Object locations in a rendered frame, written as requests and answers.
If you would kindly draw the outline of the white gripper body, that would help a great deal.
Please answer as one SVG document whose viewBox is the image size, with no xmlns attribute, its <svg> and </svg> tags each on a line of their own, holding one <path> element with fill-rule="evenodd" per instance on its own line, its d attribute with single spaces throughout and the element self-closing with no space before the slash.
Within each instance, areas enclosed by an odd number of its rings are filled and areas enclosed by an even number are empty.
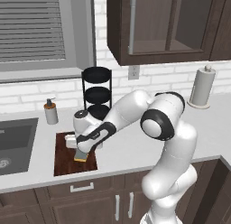
<svg viewBox="0 0 231 224">
<path fill-rule="evenodd" d="M 74 135 L 65 135 L 65 142 L 67 148 L 76 148 L 77 147 L 77 140 Z"/>
</svg>

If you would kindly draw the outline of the grey and yellow sponge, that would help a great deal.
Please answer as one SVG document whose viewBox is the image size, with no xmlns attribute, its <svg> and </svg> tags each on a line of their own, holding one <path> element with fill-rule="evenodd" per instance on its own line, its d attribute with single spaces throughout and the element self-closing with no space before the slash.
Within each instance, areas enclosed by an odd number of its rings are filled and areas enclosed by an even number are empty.
<svg viewBox="0 0 231 224">
<path fill-rule="evenodd" d="M 76 153 L 74 156 L 74 160 L 76 162 L 81 162 L 81 163 L 85 163 L 88 159 L 88 154 L 80 151 L 78 148 L 76 149 Z"/>
</svg>

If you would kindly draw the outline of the dark wooden cutting board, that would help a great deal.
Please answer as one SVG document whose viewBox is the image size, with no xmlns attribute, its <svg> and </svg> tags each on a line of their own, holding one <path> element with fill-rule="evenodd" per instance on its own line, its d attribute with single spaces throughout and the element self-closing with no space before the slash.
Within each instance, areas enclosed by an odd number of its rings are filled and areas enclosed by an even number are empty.
<svg viewBox="0 0 231 224">
<path fill-rule="evenodd" d="M 76 162 L 74 155 L 76 151 L 66 147 L 66 135 L 72 132 L 57 133 L 54 158 L 54 176 L 62 176 L 72 173 L 83 173 L 95 171 L 97 169 L 97 159 L 95 153 L 90 153 L 85 163 Z"/>
</svg>

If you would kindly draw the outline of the grey soap dispenser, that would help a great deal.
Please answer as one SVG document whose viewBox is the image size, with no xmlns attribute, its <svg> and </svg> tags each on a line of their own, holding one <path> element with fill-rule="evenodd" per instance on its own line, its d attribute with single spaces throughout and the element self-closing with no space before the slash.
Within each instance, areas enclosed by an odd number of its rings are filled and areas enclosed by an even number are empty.
<svg viewBox="0 0 231 224">
<path fill-rule="evenodd" d="M 56 104 L 52 102 L 52 98 L 48 98 L 43 106 L 47 124 L 56 125 L 59 122 Z"/>
</svg>

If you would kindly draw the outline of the dark brown drawer front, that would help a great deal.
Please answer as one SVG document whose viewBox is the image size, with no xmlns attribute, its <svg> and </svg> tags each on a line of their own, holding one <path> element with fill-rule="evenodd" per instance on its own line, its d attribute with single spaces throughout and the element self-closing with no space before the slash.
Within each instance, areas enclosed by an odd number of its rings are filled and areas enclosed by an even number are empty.
<svg viewBox="0 0 231 224">
<path fill-rule="evenodd" d="M 88 186 L 90 182 L 94 183 L 95 186 L 94 190 L 79 191 L 79 192 L 70 192 L 69 190 L 70 185 L 74 185 L 74 187 L 76 188 L 76 187 Z M 67 198 L 89 195 L 99 191 L 108 191 L 111 188 L 111 186 L 112 186 L 111 177 L 101 177 L 101 178 L 90 179 L 86 181 L 70 182 L 70 183 L 47 186 L 45 188 L 45 192 L 48 201 L 55 201 L 57 199 L 67 199 Z"/>
</svg>

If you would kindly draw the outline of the black three-tier stand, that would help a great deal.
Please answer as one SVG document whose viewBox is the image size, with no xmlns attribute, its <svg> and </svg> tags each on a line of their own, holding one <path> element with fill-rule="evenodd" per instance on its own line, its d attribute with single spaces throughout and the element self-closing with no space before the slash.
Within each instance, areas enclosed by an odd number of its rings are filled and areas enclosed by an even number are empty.
<svg viewBox="0 0 231 224">
<path fill-rule="evenodd" d="M 112 71 L 89 67 L 81 72 L 84 108 L 96 119 L 103 120 L 112 107 Z"/>
</svg>

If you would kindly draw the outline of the grey sink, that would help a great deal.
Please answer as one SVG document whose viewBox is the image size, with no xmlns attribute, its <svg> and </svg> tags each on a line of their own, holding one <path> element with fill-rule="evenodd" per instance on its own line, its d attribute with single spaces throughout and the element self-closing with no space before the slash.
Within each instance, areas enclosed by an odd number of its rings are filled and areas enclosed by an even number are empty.
<svg viewBox="0 0 231 224">
<path fill-rule="evenodd" d="M 38 120 L 0 121 L 0 175 L 28 171 Z"/>
</svg>

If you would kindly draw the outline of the dark brown cupboard door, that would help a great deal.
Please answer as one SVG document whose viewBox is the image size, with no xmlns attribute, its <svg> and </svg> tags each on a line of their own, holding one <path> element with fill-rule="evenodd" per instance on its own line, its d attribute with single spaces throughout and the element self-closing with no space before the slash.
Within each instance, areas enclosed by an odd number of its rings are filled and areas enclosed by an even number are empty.
<svg viewBox="0 0 231 224">
<path fill-rule="evenodd" d="M 97 195 L 77 197 L 55 202 L 51 205 L 55 224 L 122 224 L 115 219 L 116 195 L 120 192 L 100 192 Z"/>
<path fill-rule="evenodd" d="M 130 208 L 131 192 L 134 194 L 134 202 L 132 218 L 129 218 L 128 211 Z M 140 224 L 140 220 L 142 219 L 143 215 L 150 209 L 151 205 L 152 202 L 143 195 L 143 192 L 140 189 L 125 189 L 123 224 Z"/>
</svg>

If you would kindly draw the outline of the dark brown sink cupboard front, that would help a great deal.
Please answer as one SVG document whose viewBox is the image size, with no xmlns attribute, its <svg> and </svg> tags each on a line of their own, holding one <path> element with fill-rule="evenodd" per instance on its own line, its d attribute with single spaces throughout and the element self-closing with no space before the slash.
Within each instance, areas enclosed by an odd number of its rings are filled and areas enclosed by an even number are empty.
<svg viewBox="0 0 231 224">
<path fill-rule="evenodd" d="M 35 190 L 0 193 L 0 224 L 45 224 Z"/>
</svg>

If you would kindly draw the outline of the window with grey blinds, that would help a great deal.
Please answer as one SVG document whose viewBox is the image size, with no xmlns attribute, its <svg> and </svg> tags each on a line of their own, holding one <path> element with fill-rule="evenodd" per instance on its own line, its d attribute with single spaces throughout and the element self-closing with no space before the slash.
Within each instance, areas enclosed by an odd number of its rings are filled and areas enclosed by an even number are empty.
<svg viewBox="0 0 231 224">
<path fill-rule="evenodd" d="M 80 77 L 94 29 L 94 0 L 0 0 L 0 83 Z"/>
</svg>

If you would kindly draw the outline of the paper towel roll on holder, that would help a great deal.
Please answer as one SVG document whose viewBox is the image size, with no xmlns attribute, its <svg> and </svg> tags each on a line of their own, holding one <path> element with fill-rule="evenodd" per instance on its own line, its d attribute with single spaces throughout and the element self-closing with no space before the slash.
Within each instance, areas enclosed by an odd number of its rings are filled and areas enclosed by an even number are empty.
<svg viewBox="0 0 231 224">
<path fill-rule="evenodd" d="M 188 104 L 197 109 L 209 108 L 208 98 L 216 71 L 208 64 L 197 70 Z"/>
</svg>

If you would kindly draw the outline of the dark brown corner cupboard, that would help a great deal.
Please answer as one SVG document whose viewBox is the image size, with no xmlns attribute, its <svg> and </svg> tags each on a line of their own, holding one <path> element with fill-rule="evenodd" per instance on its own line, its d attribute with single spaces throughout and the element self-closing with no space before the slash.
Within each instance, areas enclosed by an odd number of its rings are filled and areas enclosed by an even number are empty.
<svg viewBox="0 0 231 224">
<path fill-rule="evenodd" d="M 183 224 L 231 224 L 231 166 L 222 156 L 192 165 L 198 179 L 181 198 L 176 214 Z"/>
</svg>

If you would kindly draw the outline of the glass cupboard door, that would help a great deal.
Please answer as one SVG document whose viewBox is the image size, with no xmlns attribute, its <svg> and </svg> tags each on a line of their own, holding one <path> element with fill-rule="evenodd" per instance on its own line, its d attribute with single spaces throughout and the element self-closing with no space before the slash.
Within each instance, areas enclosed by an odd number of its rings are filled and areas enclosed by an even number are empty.
<svg viewBox="0 0 231 224">
<path fill-rule="evenodd" d="M 202 46 L 212 0 L 136 0 L 134 53 Z"/>
</svg>

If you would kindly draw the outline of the white wall outlet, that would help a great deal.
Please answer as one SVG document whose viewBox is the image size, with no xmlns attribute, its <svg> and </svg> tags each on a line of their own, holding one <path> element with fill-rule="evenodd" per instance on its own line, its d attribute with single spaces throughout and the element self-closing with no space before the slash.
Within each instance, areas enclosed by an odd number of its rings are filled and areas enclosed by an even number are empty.
<svg viewBox="0 0 231 224">
<path fill-rule="evenodd" d="M 140 75 L 140 66 L 139 65 L 133 65 L 128 68 L 128 79 L 139 79 Z"/>
</svg>

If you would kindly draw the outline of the dark brown wall cupboard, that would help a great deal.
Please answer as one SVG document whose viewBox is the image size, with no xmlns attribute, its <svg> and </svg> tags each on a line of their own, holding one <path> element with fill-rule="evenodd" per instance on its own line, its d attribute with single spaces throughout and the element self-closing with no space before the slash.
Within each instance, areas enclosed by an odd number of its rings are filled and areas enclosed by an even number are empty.
<svg viewBox="0 0 231 224">
<path fill-rule="evenodd" d="M 107 46 L 118 64 L 231 60 L 231 0 L 212 0 L 202 46 L 194 51 L 128 53 L 130 0 L 106 0 Z"/>
</svg>

